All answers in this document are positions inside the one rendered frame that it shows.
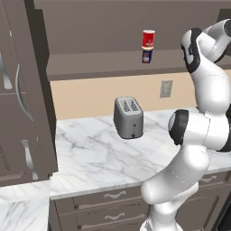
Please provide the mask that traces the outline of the brown base cabinet door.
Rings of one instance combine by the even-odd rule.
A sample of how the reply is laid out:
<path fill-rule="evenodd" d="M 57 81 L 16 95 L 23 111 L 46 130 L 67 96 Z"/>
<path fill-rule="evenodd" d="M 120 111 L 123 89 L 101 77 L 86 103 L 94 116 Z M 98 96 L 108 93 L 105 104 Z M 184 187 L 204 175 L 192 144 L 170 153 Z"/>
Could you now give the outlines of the brown base cabinet door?
<path fill-rule="evenodd" d="M 217 193 L 198 192 L 179 208 L 176 220 L 183 231 L 204 231 L 219 202 Z"/>

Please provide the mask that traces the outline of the grey toaster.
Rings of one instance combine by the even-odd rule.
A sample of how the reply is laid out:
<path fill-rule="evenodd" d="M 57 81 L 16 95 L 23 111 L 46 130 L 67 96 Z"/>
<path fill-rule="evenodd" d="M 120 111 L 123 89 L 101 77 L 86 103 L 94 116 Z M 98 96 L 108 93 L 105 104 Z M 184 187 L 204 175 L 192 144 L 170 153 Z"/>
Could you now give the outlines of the grey toaster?
<path fill-rule="evenodd" d="M 117 97 L 114 107 L 114 124 L 123 139 L 135 139 L 143 135 L 143 110 L 133 97 Z"/>

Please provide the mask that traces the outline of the blue can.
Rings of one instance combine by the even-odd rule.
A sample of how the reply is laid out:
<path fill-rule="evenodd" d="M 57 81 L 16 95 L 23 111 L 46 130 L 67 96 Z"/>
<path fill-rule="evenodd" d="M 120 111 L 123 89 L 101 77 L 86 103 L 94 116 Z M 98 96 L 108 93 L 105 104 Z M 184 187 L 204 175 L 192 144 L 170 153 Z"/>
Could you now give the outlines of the blue can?
<path fill-rule="evenodd" d="M 152 50 L 143 50 L 142 63 L 150 63 L 152 60 Z"/>

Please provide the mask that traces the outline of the red can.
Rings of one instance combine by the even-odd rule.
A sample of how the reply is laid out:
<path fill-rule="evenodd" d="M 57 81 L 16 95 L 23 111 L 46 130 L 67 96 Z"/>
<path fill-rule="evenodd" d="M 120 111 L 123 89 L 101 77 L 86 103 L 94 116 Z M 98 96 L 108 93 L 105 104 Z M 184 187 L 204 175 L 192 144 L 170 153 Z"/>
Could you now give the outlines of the red can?
<path fill-rule="evenodd" d="M 152 49 L 154 44 L 155 31 L 154 30 L 143 30 L 143 44 L 144 49 Z"/>

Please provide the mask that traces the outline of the brown drawer front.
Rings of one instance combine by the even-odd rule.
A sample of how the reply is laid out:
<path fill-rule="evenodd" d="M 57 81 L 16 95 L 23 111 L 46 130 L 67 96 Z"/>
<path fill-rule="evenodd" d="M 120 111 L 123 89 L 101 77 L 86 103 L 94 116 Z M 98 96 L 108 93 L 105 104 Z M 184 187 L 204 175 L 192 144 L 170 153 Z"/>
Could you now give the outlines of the brown drawer front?
<path fill-rule="evenodd" d="M 212 175 L 217 175 L 217 178 L 215 180 L 212 180 L 209 183 L 199 181 L 199 187 L 201 189 L 226 184 L 229 181 L 229 178 L 231 177 L 231 172 L 230 171 L 222 171 L 222 172 L 206 174 L 202 178 L 207 179 L 207 178 L 210 178 Z"/>
<path fill-rule="evenodd" d="M 102 226 L 120 225 L 124 222 L 134 221 L 136 219 L 144 219 L 149 211 L 149 207 L 141 202 L 124 204 L 120 206 L 111 206 L 106 208 L 91 209 L 89 211 L 78 213 L 76 223 L 78 230 L 87 230 Z M 120 217 L 116 221 L 105 220 L 105 216 L 117 216 L 125 213 L 124 217 Z"/>
<path fill-rule="evenodd" d="M 104 198 L 106 193 L 117 194 L 121 191 L 126 191 L 126 195 L 122 195 L 119 199 Z M 74 209 L 89 208 L 96 204 L 102 204 L 107 202 L 114 202 L 122 199 L 132 199 L 141 196 L 141 190 L 139 186 L 124 188 L 124 189 L 115 189 L 110 191 L 102 191 L 93 194 L 87 194 L 83 196 L 77 196 L 73 198 Z"/>

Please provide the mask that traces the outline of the black appliance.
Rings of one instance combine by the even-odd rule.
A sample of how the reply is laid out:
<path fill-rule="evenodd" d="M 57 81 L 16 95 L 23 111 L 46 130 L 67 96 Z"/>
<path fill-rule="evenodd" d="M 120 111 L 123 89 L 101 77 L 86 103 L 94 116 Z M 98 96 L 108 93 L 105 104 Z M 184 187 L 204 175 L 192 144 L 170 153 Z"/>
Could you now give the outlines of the black appliance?
<path fill-rule="evenodd" d="M 220 219 L 217 231 L 231 231 L 231 207 L 226 209 L 224 216 Z"/>

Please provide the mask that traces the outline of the grey wall outlet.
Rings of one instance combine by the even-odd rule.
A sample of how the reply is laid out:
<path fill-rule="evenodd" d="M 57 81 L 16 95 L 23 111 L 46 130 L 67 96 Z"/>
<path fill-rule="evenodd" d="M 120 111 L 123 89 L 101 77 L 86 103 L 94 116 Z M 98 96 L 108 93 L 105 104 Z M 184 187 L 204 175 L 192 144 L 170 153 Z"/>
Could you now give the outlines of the grey wall outlet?
<path fill-rule="evenodd" d="M 172 83 L 172 80 L 164 80 L 161 83 L 160 98 L 171 96 Z"/>

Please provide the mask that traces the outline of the brown wall cabinet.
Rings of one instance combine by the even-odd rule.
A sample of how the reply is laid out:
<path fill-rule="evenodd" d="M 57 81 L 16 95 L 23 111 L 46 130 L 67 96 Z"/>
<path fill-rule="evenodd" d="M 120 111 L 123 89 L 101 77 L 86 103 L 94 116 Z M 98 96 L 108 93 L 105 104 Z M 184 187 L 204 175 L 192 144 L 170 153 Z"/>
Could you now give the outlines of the brown wall cabinet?
<path fill-rule="evenodd" d="M 231 17 L 231 0 L 34 0 L 43 14 L 50 80 L 184 72 L 190 28 Z M 154 30 L 144 49 L 143 30 Z M 142 63 L 143 50 L 152 50 Z"/>

